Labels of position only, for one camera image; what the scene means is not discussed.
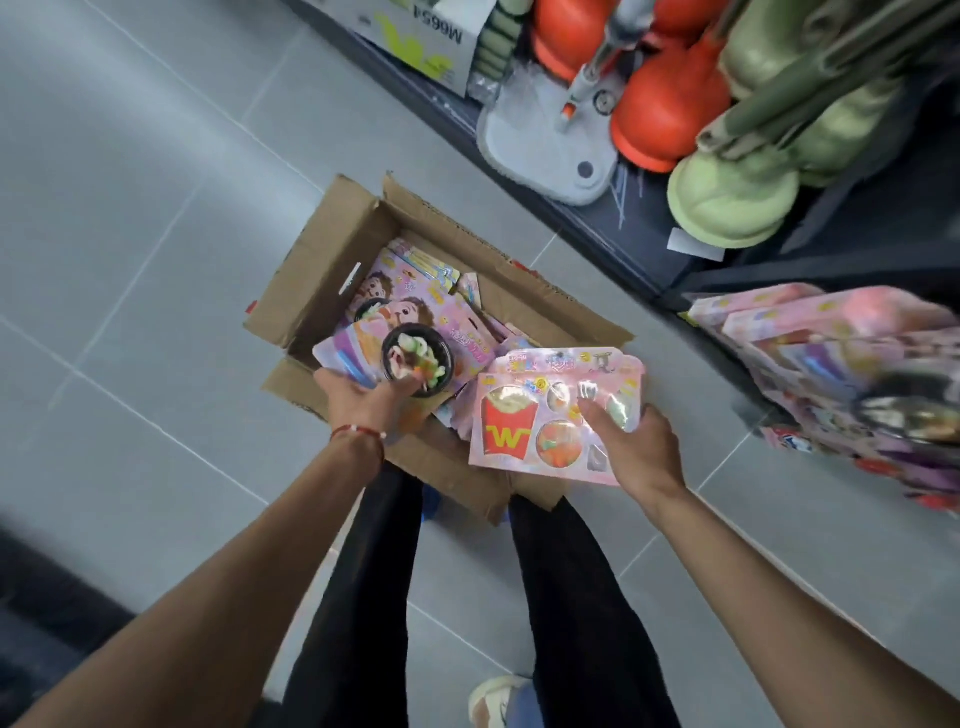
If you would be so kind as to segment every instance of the white box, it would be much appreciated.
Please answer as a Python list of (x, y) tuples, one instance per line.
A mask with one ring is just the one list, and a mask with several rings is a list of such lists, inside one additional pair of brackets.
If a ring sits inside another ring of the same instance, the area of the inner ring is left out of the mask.
[(496, 0), (309, 0), (348, 30), (460, 96)]

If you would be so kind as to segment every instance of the leg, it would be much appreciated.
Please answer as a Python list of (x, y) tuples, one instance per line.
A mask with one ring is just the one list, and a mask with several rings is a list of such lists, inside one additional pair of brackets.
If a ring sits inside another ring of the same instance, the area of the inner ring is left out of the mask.
[(364, 493), (290, 676), (285, 728), (407, 725), (407, 594), (422, 487), (387, 463)]
[(573, 506), (547, 513), (515, 497), (510, 518), (544, 725), (679, 726), (657, 652)]

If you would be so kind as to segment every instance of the hanging toy package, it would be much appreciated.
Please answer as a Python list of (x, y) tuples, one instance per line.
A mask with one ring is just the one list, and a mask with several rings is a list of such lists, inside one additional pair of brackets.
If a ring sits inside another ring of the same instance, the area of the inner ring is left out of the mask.
[(480, 375), (470, 465), (616, 485), (606, 448), (578, 398), (627, 432), (640, 422), (643, 364), (616, 349), (526, 349)]

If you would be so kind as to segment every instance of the floor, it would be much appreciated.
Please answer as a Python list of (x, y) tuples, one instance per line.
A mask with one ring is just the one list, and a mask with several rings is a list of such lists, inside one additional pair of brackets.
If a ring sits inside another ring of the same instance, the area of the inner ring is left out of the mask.
[[(140, 611), (276, 498), (325, 425), (258, 392), (241, 329), (337, 173), (384, 172), (629, 328), (690, 486), (805, 588), (960, 693), (960, 523), (844, 463), (768, 449), (766, 414), (277, 0), (0, 0), (0, 524)], [(570, 496), (689, 728), (777, 725), (677, 559), (619, 491)], [(453, 505), (410, 593), (416, 726), (529, 672), (508, 527)], [(336, 560), (276, 661), (283, 687)]]

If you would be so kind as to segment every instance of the red bracelet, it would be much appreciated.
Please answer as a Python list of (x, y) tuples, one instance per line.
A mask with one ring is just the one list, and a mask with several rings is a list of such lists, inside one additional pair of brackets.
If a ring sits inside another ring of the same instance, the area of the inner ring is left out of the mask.
[(340, 425), (333, 432), (330, 433), (330, 440), (333, 440), (341, 432), (360, 432), (364, 435), (370, 435), (376, 440), (376, 444), (380, 449), (380, 462), (382, 463), (387, 458), (387, 453), (383, 448), (383, 441), (387, 439), (386, 432), (377, 432), (375, 429), (370, 429), (369, 427), (361, 427), (360, 425)]

